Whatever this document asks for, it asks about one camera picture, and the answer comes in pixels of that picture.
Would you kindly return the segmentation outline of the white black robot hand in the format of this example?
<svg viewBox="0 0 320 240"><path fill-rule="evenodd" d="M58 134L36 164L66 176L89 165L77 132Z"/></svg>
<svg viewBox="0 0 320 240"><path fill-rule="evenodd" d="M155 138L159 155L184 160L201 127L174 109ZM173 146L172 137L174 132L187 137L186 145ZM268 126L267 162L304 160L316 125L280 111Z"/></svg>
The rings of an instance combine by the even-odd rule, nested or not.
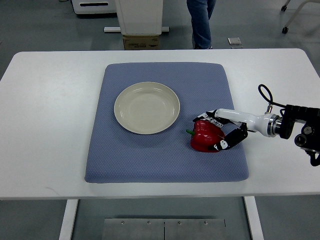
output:
<svg viewBox="0 0 320 240"><path fill-rule="evenodd" d="M256 116L232 109L219 108L202 113L193 122L204 120L219 127L225 137L214 147L219 151L223 151L229 150L242 142L248 136L248 132L259 132L265 137L274 137L267 136L267 124L272 115L272 113L266 113Z"/></svg>

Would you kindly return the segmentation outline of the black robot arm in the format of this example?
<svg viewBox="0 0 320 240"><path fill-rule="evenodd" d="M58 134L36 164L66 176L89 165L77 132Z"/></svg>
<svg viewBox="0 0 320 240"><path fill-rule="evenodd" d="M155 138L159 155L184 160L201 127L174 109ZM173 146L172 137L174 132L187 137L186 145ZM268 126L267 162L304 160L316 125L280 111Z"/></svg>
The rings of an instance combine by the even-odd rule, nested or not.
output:
<svg viewBox="0 0 320 240"><path fill-rule="evenodd" d="M280 104L273 100L269 88L260 84L258 91L268 102L266 114L270 114L273 106L280 107L280 115L272 114L267 124L267 136L278 135L289 139L296 123L302 124L300 133L294 138L294 144L310 157L313 167L320 165L320 109L314 107Z"/></svg>

